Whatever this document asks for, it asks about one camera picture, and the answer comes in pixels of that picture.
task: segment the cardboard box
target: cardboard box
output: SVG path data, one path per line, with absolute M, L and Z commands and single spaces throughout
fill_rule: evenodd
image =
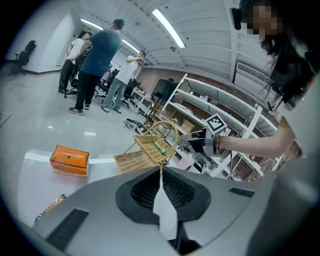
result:
M 181 125 L 181 129 L 184 130 L 187 134 L 192 131 L 195 126 L 190 123 L 188 120 L 183 120 L 183 124 Z

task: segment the office chair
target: office chair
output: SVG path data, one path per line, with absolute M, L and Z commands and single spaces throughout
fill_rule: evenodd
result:
M 109 88 L 110 88 L 110 85 L 111 84 L 107 84 L 107 85 L 105 85 L 105 82 L 106 82 L 106 80 L 104 80 L 104 79 L 102 79 L 103 80 L 103 83 L 99 83 L 98 84 L 98 86 L 99 86 L 99 88 L 101 89 L 101 90 L 103 90 L 104 92 L 106 92 L 105 94 L 102 94 L 102 95 L 99 95 L 99 92 L 98 92 L 98 94 L 96 95 L 96 96 L 94 96 L 94 98 L 96 99 L 97 97 L 100 97 L 100 98 L 102 98 L 102 99 L 104 99 L 105 97 L 106 97 L 106 95 L 107 95 L 107 93 L 108 93 L 108 91 L 109 91 Z
M 15 59 L 12 62 L 15 64 L 15 68 L 11 67 L 9 76 L 14 74 L 14 76 L 16 77 L 17 73 L 19 72 L 22 72 L 24 76 L 26 75 L 26 70 L 24 69 L 24 66 L 28 64 L 30 54 L 36 48 L 35 42 L 36 41 L 34 40 L 30 41 L 26 45 L 25 49 L 22 52 L 20 52 L 20 54 L 18 53 L 14 54 Z
M 127 87 L 125 88 L 125 91 L 124 91 L 124 99 L 121 100 L 121 103 L 123 105 L 126 105 L 126 107 L 129 109 L 130 106 L 129 106 L 129 102 L 126 102 L 126 101 L 129 101 L 129 99 L 133 100 L 135 97 L 133 97 L 131 94 L 132 94 L 132 91 L 134 90 L 136 84 L 134 82 L 129 82 Z
M 67 95 L 76 95 L 77 91 L 76 89 L 78 88 L 78 78 L 77 78 L 77 74 L 75 75 L 75 77 L 70 81 L 70 84 L 72 86 L 72 89 L 69 92 L 65 92 L 64 93 L 64 98 L 67 98 Z
M 108 82 L 107 82 L 106 85 L 105 85 L 106 80 L 102 79 L 102 80 L 103 80 L 103 83 L 99 83 L 98 86 L 99 86 L 100 89 L 102 89 L 102 90 L 105 92 L 105 94 L 104 94 L 104 95 L 96 95 L 96 96 L 94 96 L 95 99 L 96 99 L 97 97 L 100 97 L 100 98 L 102 98 L 102 99 L 104 99 L 104 98 L 106 97 L 106 95 L 108 94 L 109 88 L 110 88 L 112 82 L 114 81 L 114 79 L 115 79 L 115 77 L 116 77 L 116 75 L 117 75 L 118 73 L 119 73 L 119 70 L 117 70 L 117 69 L 113 70 L 112 73 L 111 73 L 111 76 L 110 76 L 110 78 L 108 79 Z
M 77 94 L 76 89 L 78 88 L 78 73 L 81 70 L 81 66 L 84 63 L 84 61 L 87 58 L 87 56 L 88 56 L 88 54 L 87 55 L 83 54 L 78 59 L 76 59 L 76 61 L 75 61 L 75 69 L 74 69 L 73 74 L 70 77 L 70 84 L 72 86 L 72 89 L 69 92 L 65 92 L 64 93 L 63 97 L 65 99 L 67 98 L 67 95 L 76 95 Z

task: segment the black office chair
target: black office chair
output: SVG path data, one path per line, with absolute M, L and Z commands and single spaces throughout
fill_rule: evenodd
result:
M 76 59 L 76 61 L 75 61 L 76 69 L 74 70 L 73 74 L 70 77 L 70 84 L 72 86 L 72 89 L 69 92 L 64 93 L 63 97 L 65 99 L 67 98 L 67 95 L 76 95 L 77 94 L 78 79 L 76 77 L 81 69 L 82 64 L 84 63 L 85 59 L 87 58 L 87 56 L 88 56 L 88 54 L 87 55 L 83 54 L 79 58 Z
M 72 81 L 70 82 L 72 89 L 69 92 L 65 92 L 64 93 L 64 98 L 67 98 L 67 95 L 76 95 L 77 94 L 77 88 L 78 88 L 78 79 L 76 79 L 77 74 L 75 75 L 75 77 L 72 79 Z
M 94 96 L 94 98 L 96 99 L 97 97 L 100 97 L 102 99 L 104 99 L 106 97 L 106 95 L 108 94 L 109 88 L 110 88 L 110 84 L 108 83 L 107 85 L 105 85 L 105 80 L 103 80 L 103 83 L 99 83 L 98 86 L 101 90 L 103 90 L 105 92 L 105 94 L 98 94 L 96 96 Z
M 22 52 L 20 52 L 20 54 L 18 53 L 14 54 L 15 59 L 12 61 L 14 63 L 14 66 L 11 67 L 9 76 L 13 74 L 17 76 L 19 72 L 22 72 L 24 76 L 26 75 L 26 70 L 24 69 L 24 66 L 28 64 L 30 54 L 36 48 L 35 42 L 36 41 L 34 40 L 30 41 L 26 45 L 25 49 Z
M 128 109 L 130 108 L 130 105 L 129 105 L 129 99 L 133 100 L 135 97 L 133 97 L 131 94 L 132 94 L 132 91 L 134 90 L 136 84 L 134 82 L 129 82 L 127 87 L 125 88 L 125 91 L 123 93 L 123 97 L 124 99 L 121 100 L 121 103 L 123 105 L 125 105 Z

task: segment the wicker basket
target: wicker basket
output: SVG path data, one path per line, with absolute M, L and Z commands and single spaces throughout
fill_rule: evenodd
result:
M 115 155 L 114 159 L 122 173 L 160 166 L 159 163 L 152 161 L 143 151 Z
M 155 135 L 158 126 L 166 124 L 173 128 L 175 140 L 172 146 L 168 145 L 164 139 Z M 179 142 L 179 133 L 177 128 L 172 122 L 159 121 L 156 122 L 149 130 L 142 135 L 133 136 L 135 143 L 128 148 L 124 154 L 115 155 L 114 160 L 122 173 L 140 170 L 143 168 L 160 166 L 160 173 L 162 174 L 162 167 L 167 165 L 171 157 L 176 153 L 176 146 Z M 159 148 L 155 145 L 157 142 L 161 148 L 166 150 L 166 153 L 161 153 Z M 127 153 L 135 144 L 141 148 L 140 151 Z

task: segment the blue t-shirt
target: blue t-shirt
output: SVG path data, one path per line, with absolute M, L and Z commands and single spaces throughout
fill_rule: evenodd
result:
M 88 38 L 92 49 L 84 60 L 81 71 L 90 75 L 102 77 L 112 58 L 121 46 L 119 33 L 106 29 Z

